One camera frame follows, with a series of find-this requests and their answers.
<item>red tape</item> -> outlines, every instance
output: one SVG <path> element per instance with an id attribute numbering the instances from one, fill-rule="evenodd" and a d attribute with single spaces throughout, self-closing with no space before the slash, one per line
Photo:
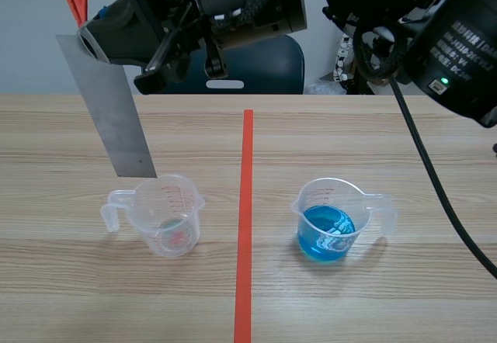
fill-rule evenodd
<path id="1" fill-rule="evenodd" d="M 234 343 L 252 340 L 252 162 L 254 111 L 243 117 L 242 175 L 238 217 L 238 255 L 236 266 Z"/>

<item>black cable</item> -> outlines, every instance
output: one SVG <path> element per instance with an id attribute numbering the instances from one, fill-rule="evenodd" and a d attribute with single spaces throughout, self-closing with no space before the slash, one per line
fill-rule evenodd
<path id="1" fill-rule="evenodd" d="M 248 0 L 242 8 L 241 13 L 236 17 L 228 17 L 222 20 L 212 19 L 212 29 L 220 32 L 231 27 L 242 26 L 251 23 L 253 19 L 267 6 L 271 0 Z"/>
<path id="2" fill-rule="evenodd" d="M 438 179 L 438 175 L 436 174 L 435 168 L 432 165 L 432 162 L 429 159 L 429 155 L 426 152 L 425 146 L 422 143 L 421 137 L 419 136 L 418 130 L 414 124 L 414 120 L 412 119 L 411 113 L 409 112 L 409 108 L 405 103 L 404 97 L 402 97 L 401 89 L 398 87 L 397 80 L 393 75 L 391 75 L 388 80 L 390 81 L 391 87 L 394 90 L 395 98 L 397 99 L 398 105 L 401 108 L 402 115 L 404 116 L 405 122 L 407 123 L 407 127 L 409 128 L 409 132 L 411 133 L 412 139 L 414 140 L 414 144 L 418 149 L 419 156 L 421 157 L 422 163 L 425 165 L 426 172 L 428 172 L 429 179 L 432 181 L 433 188 L 435 188 L 435 192 L 438 195 L 440 203 L 442 204 L 445 213 L 449 217 L 452 226 L 456 230 L 459 237 L 464 242 L 464 244 L 469 248 L 469 250 L 473 253 L 476 259 L 483 265 L 487 271 L 490 272 L 497 279 L 497 267 L 492 263 L 492 261 L 487 258 L 487 256 L 483 253 L 482 250 L 476 245 L 468 232 L 464 229 L 463 224 L 459 221 L 450 201 L 443 190 L 442 183 Z"/>

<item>chair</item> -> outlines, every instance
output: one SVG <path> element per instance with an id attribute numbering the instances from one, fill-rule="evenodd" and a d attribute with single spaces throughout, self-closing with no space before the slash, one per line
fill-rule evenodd
<path id="1" fill-rule="evenodd" d="M 209 78 L 203 69 L 206 51 L 194 52 L 191 58 L 185 82 L 171 83 L 163 93 L 301 95 L 304 91 L 304 54 L 298 43 L 289 36 L 278 36 L 224 51 L 229 70 L 229 76 L 224 80 L 242 81 L 243 88 L 208 88 Z"/>

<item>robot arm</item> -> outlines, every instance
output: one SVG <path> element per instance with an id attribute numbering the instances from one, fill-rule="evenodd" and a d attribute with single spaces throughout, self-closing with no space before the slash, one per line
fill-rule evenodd
<path id="1" fill-rule="evenodd" d="M 324 14 L 354 35 L 365 77 L 387 78 L 403 68 L 441 105 L 485 127 L 497 123 L 497 96 L 489 91 L 497 85 L 497 0 L 327 1 Z M 428 12 L 401 24 L 414 8 Z M 380 26 L 394 42 L 378 37 L 369 47 L 363 34 Z M 93 57 L 142 67 L 134 83 L 150 94 L 183 81 L 190 54 L 203 46 L 206 75 L 224 78 L 223 49 L 306 28 L 304 0 L 117 0 L 79 34 Z"/>

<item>empty measuring cup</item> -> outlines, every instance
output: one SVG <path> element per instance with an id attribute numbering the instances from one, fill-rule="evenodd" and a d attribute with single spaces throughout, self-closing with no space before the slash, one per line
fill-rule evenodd
<path id="1" fill-rule="evenodd" d="M 381 233 L 392 234 L 398 213 L 390 198 L 366 194 L 338 178 L 319 178 L 302 188 L 291 209 L 299 216 L 298 241 L 311 257 L 323 261 L 342 258 L 371 218 L 381 220 Z"/>
<path id="2" fill-rule="evenodd" d="M 148 246 L 161 256 L 190 251 L 200 236 L 199 210 L 205 201 L 196 186 L 180 175 L 163 175 L 141 183 L 135 190 L 116 190 L 100 213 L 107 230 L 119 230 L 118 209 Z"/>

